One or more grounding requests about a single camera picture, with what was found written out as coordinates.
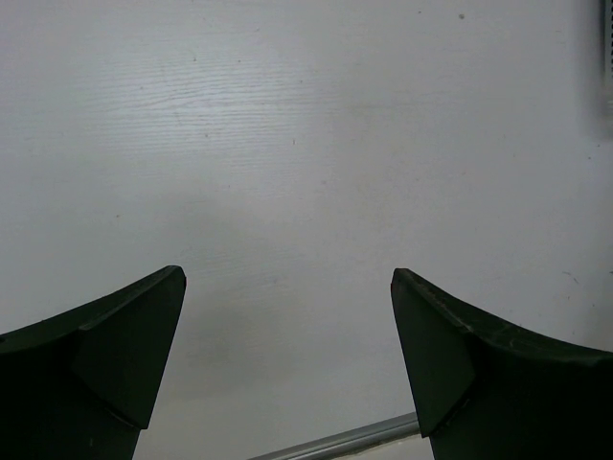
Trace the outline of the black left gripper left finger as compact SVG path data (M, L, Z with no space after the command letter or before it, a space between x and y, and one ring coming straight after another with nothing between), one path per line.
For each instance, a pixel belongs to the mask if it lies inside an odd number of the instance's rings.
M4 459L130 459L178 325L177 265L1 336Z

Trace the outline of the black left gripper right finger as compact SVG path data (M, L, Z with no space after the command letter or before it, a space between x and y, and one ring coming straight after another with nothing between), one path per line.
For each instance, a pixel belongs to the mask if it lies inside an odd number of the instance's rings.
M420 434L437 459L608 459L612 355L517 326L395 270Z

